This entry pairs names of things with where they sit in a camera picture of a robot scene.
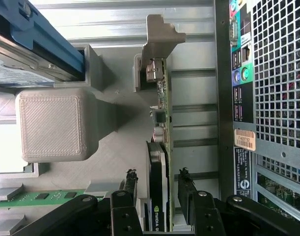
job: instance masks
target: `barcode sticker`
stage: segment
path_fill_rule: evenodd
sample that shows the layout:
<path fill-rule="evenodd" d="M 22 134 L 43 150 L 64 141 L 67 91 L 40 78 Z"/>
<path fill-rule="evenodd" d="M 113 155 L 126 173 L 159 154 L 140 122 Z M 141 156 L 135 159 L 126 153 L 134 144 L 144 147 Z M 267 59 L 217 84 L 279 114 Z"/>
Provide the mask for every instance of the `barcode sticker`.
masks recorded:
<path fill-rule="evenodd" d="M 250 151 L 256 150 L 256 137 L 253 131 L 235 129 L 235 145 Z"/>

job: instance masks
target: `perforated metal mesh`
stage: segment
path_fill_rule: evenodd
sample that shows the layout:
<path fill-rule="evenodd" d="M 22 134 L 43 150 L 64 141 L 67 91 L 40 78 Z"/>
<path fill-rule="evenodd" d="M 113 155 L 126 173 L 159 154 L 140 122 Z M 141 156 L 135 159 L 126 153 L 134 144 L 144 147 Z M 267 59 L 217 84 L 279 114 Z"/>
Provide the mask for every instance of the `perforated metal mesh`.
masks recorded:
<path fill-rule="evenodd" d="M 253 8 L 257 138 L 300 148 L 300 0 Z"/>
<path fill-rule="evenodd" d="M 300 183 L 300 169 L 284 164 L 280 161 L 275 161 L 265 156 L 257 155 L 258 165 L 276 172 L 286 178 L 291 179 L 297 183 Z"/>

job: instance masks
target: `ethernet port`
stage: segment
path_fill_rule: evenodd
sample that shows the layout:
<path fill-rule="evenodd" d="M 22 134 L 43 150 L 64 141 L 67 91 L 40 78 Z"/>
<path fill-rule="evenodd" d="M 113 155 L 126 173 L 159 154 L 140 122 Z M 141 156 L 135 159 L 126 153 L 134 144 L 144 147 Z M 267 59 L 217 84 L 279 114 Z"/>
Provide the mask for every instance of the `ethernet port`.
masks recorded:
<path fill-rule="evenodd" d="M 242 48 L 242 62 L 248 61 L 250 57 L 250 45 Z"/>

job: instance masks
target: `metal bracket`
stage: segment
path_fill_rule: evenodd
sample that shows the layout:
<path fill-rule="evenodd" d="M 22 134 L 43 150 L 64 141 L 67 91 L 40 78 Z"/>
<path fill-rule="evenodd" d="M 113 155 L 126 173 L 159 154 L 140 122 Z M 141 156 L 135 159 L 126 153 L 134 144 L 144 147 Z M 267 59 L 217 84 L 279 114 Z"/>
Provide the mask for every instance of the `metal bracket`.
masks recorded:
<path fill-rule="evenodd" d="M 185 33 L 178 33 L 175 26 L 164 23 L 162 15 L 146 18 L 147 42 L 143 45 L 141 70 L 146 69 L 154 58 L 167 58 L 179 43 L 186 41 Z"/>

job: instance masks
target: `white 3d printed block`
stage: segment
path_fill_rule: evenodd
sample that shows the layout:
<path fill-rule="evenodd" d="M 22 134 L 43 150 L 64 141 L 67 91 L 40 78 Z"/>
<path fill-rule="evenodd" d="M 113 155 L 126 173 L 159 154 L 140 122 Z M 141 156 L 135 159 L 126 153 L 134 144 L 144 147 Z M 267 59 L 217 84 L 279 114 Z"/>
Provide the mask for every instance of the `white 3d printed block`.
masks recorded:
<path fill-rule="evenodd" d="M 94 94 L 81 88 L 24 90 L 16 97 L 22 158 L 29 162 L 82 161 L 98 149 Z"/>

